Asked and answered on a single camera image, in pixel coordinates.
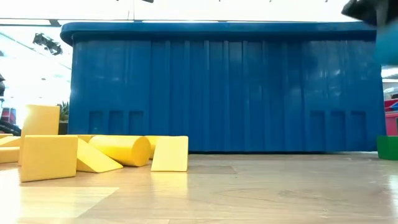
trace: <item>blue storage container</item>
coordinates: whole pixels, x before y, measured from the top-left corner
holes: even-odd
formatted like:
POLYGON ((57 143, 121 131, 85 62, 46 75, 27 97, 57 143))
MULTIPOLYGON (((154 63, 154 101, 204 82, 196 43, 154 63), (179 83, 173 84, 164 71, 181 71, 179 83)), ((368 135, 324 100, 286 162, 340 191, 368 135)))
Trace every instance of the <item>blue storage container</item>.
POLYGON ((351 23, 70 23, 71 134, 187 135, 191 152, 373 151, 375 30, 351 23))

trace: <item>green box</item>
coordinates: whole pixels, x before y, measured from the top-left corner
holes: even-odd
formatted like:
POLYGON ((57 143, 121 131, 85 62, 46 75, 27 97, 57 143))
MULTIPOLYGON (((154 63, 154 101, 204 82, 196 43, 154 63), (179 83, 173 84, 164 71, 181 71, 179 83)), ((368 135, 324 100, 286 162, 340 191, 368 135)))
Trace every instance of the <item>green box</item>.
POLYGON ((398 161, 398 136, 379 136, 377 151, 380 159, 398 161))

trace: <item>yellow foam block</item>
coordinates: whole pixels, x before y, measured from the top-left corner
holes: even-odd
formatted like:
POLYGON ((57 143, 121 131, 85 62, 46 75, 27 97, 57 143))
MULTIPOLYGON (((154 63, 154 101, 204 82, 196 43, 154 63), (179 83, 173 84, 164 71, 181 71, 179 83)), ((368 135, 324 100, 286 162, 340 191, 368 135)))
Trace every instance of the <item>yellow foam block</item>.
POLYGON ((144 166, 150 157, 150 143, 142 136, 95 136, 90 145, 122 165, 144 166))
POLYGON ((8 136, 12 136, 12 134, 0 134, 0 139, 8 137, 8 136))
POLYGON ((96 136, 95 134, 78 134, 77 137, 84 140, 85 142, 89 142, 92 137, 96 136))
POLYGON ((0 147, 0 163, 18 162, 19 147, 0 147))
POLYGON ((21 182, 76 175, 77 136, 26 136, 21 182))
POLYGON ((188 137, 159 138, 156 142, 151 171, 187 171, 188 137))
POLYGON ((109 158, 92 145, 82 139, 78 140, 77 171, 100 173, 122 168, 121 164, 109 158))
POLYGON ((0 147, 19 147, 21 145, 21 137, 7 136, 0 139, 0 147))
POLYGON ((18 164, 21 165, 24 154, 24 136, 57 135, 60 122, 59 106, 27 105, 28 114, 21 133, 21 151, 18 164))
POLYGON ((164 137, 164 136, 145 136, 149 142, 150 142, 150 158, 154 158, 154 153, 155 153, 155 147, 156 147, 156 142, 159 138, 164 137))

